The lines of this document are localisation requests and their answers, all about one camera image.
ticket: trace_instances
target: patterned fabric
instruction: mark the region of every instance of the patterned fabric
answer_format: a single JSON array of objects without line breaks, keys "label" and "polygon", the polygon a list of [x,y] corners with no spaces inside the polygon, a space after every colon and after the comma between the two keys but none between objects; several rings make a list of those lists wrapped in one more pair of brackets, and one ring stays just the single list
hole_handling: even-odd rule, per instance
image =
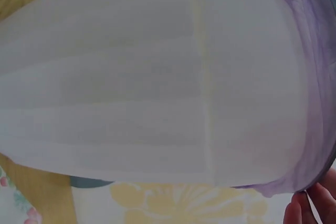
[{"label": "patterned fabric", "polygon": [[0,167],[0,223],[40,224],[41,215]]},{"label": "patterned fabric", "polygon": [[276,224],[291,194],[264,198],[252,189],[115,182],[72,188],[79,224]]}]

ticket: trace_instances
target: yellow flower print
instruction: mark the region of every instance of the yellow flower print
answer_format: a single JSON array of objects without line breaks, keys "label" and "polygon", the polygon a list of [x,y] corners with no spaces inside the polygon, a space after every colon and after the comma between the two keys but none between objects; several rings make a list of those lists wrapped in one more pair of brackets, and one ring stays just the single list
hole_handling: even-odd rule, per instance
[{"label": "yellow flower print", "polygon": [[206,224],[226,218],[266,224],[267,204],[254,190],[209,185],[127,184],[111,187],[112,198],[127,210],[124,224]]}]

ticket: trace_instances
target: purple rim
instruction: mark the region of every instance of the purple rim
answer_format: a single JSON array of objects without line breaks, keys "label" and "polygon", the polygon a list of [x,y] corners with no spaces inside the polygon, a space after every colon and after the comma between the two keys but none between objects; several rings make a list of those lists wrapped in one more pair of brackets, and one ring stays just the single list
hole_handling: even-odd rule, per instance
[{"label": "purple rim", "polygon": [[300,34],[308,78],[303,154],[287,174],[254,188],[266,197],[293,193],[316,182],[334,161],[336,141],[336,15],[331,0],[285,0]]}]

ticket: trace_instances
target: mesh laundry bag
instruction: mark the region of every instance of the mesh laundry bag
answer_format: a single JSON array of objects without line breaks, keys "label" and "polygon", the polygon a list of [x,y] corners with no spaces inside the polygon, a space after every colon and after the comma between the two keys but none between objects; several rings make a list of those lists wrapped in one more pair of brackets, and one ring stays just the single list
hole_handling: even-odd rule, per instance
[{"label": "mesh laundry bag", "polygon": [[36,0],[0,23],[0,152],[79,177],[305,189],[334,158],[333,0]]}]

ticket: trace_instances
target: hand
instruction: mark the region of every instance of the hand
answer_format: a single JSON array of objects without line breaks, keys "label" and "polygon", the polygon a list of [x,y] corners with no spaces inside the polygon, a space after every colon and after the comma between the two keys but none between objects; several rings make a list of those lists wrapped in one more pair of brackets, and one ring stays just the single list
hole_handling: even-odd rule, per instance
[{"label": "hand", "polygon": [[[323,224],[336,223],[336,170],[330,169],[320,183],[307,193]],[[285,211],[283,224],[317,224],[311,211],[307,193],[294,194]]]}]

